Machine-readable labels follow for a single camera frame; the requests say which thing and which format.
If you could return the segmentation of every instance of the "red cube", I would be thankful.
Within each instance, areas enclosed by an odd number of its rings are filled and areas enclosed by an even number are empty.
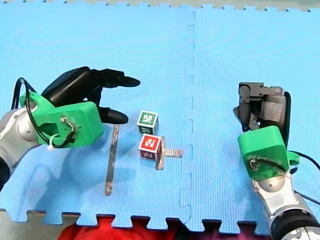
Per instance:
[[[159,160],[162,155],[161,137],[150,134],[143,134],[140,145],[140,155],[142,158]]]

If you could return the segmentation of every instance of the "cube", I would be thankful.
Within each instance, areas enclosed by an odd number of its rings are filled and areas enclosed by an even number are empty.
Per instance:
[[[140,141],[139,151],[142,158],[158,161],[162,155],[161,137],[144,133]]]
[[[136,124],[141,134],[157,135],[158,113],[142,110]]]

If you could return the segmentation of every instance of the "green 3d-printed bracket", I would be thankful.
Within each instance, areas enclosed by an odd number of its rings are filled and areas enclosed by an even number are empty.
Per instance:
[[[82,147],[93,144],[103,134],[103,124],[97,106],[93,102],[82,102],[61,107],[54,107],[46,98],[30,92],[30,102],[36,103],[36,110],[32,116],[43,134],[49,139],[54,138],[54,143],[60,145],[64,142],[71,128],[62,122],[66,118],[75,128],[74,140],[64,148]],[[20,105],[26,105],[26,95],[20,97]],[[38,134],[39,144],[47,144]]]
[[[288,171],[290,166],[299,164],[299,155],[287,151],[277,126],[263,127],[248,131],[238,137],[238,143],[246,170],[251,179],[262,181],[279,176],[279,169],[274,165],[260,163],[256,169],[250,162],[255,159],[267,160]]]

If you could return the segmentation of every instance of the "blue foam mat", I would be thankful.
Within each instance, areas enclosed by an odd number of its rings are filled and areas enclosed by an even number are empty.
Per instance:
[[[281,86],[292,98],[288,148],[320,159],[318,118],[319,14],[195,10],[194,118],[189,229],[204,230],[202,220],[221,220],[220,231],[239,233],[237,221],[257,222],[267,234],[263,206],[253,192],[240,159],[241,126],[233,115],[239,82]],[[320,199],[317,168],[301,159],[294,186]],[[320,218],[319,206],[308,202]]]
[[[136,126],[141,110],[158,112],[159,134],[167,147],[188,148],[185,123],[192,106],[186,104],[185,11],[82,2],[0,7],[1,22],[6,22],[1,27],[0,112],[9,110],[21,76],[39,92],[80,66],[121,70],[142,82],[136,88],[103,91],[101,104],[130,118],[120,128],[112,195],[104,195],[112,131],[106,125],[92,146],[52,153],[40,147],[23,159],[0,194],[0,208],[14,221],[25,222],[27,211],[46,212],[47,224],[61,224],[63,212],[79,213],[77,223],[87,226],[97,223],[96,215],[115,215],[115,227],[130,227],[131,216],[150,217],[152,229],[166,229],[168,217],[183,223],[190,219],[191,208],[180,197],[190,188],[184,159],[168,159],[164,170],[156,171],[154,162],[139,157]]]
[[[79,66],[117,69],[141,80],[134,89],[103,92],[102,104],[130,117],[120,128],[112,195],[104,196],[112,131],[105,125],[93,146],[50,153],[40,147],[23,159],[0,193],[0,208],[16,222],[25,222],[27,211],[44,211],[45,223],[61,224],[67,212],[79,213],[77,224],[87,226],[97,223],[96,215],[115,215],[115,227],[146,216],[150,229],[166,229],[166,218],[177,218],[192,231],[204,230],[202,220],[220,220],[224,233],[239,232],[240,221],[257,222],[256,233],[267,234],[238,149],[241,127],[232,109],[239,82],[289,91],[289,148],[320,158],[316,10],[15,1],[0,5],[0,20],[2,113],[21,76],[39,92]],[[159,113],[167,147],[184,149],[183,158],[168,158],[163,171],[138,156],[135,124],[142,109]],[[302,159],[294,185],[320,199],[318,176]]]

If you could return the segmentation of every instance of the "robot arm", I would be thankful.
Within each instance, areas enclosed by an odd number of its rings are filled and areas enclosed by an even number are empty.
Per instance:
[[[26,94],[19,97],[22,84]],[[125,114],[100,106],[101,93],[139,84],[121,71],[80,67],[63,73],[40,95],[20,78],[11,111],[0,120],[0,191],[31,149],[88,146],[103,134],[102,123],[126,124]]]
[[[239,84],[239,106],[233,110],[244,132],[239,147],[270,234],[273,240],[315,240],[320,224],[292,184],[290,166],[299,163],[299,155],[287,151],[290,111],[290,94],[281,87]]]

